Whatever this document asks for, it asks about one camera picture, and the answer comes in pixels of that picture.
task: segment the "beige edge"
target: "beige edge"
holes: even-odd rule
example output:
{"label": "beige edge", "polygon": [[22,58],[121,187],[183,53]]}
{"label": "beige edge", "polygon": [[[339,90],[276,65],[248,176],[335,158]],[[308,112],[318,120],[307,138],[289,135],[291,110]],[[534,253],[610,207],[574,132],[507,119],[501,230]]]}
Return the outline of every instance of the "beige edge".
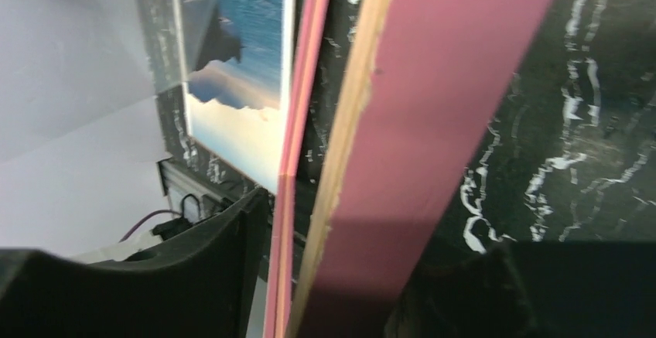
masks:
{"label": "beige edge", "polygon": [[364,0],[360,7],[354,45],[347,62],[303,254],[299,284],[296,286],[285,334],[287,338],[295,338],[298,334],[316,270],[321,262],[323,246],[330,232],[330,217],[339,204],[342,180],[353,148],[357,124],[371,98],[370,77],[390,2],[391,0]]}

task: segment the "photo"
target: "photo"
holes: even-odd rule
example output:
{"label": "photo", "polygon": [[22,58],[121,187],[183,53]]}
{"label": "photo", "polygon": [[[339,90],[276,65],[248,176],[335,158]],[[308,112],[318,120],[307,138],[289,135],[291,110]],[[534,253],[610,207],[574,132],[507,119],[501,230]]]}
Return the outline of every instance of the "photo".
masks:
{"label": "photo", "polygon": [[190,136],[272,193],[289,109],[293,2],[217,0],[185,94]]}

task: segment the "pink board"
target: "pink board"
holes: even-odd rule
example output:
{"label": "pink board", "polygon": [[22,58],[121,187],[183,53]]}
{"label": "pink board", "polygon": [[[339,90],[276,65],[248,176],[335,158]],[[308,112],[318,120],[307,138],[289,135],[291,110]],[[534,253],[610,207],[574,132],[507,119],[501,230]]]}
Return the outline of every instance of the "pink board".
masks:
{"label": "pink board", "polygon": [[[353,146],[313,272],[310,229],[288,336],[380,335],[550,1],[391,0],[381,31],[358,23],[352,57],[379,40],[368,103],[351,140],[336,140],[353,118],[337,112],[326,169],[334,146]],[[364,0],[362,15],[375,9]],[[349,87],[351,65],[340,108],[362,91]]]}
{"label": "pink board", "polygon": [[289,116],[273,217],[265,337],[283,336],[292,299],[296,169],[329,0],[305,0],[292,78]]}

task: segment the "printed photo of sky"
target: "printed photo of sky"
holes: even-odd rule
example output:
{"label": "printed photo of sky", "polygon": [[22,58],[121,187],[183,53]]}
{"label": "printed photo of sky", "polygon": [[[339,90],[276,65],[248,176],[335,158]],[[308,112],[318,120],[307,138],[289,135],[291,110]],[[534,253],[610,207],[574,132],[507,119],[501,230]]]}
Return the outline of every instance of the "printed photo of sky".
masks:
{"label": "printed photo of sky", "polygon": [[218,0],[185,96],[190,135],[272,193],[284,142],[281,98],[289,99],[281,97],[283,2]]}

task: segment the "wooden board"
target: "wooden board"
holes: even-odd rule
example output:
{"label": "wooden board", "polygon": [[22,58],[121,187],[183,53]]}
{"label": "wooden board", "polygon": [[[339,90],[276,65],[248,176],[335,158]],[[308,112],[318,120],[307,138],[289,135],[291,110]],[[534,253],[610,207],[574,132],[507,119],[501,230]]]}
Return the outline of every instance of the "wooden board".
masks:
{"label": "wooden board", "polygon": [[291,308],[296,170],[327,7],[328,0],[305,0],[302,12],[273,217],[265,337],[284,335]]}
{"label": "wooden board", "polygon": [[287,336],[382,333],[550,1],[364,1]]}

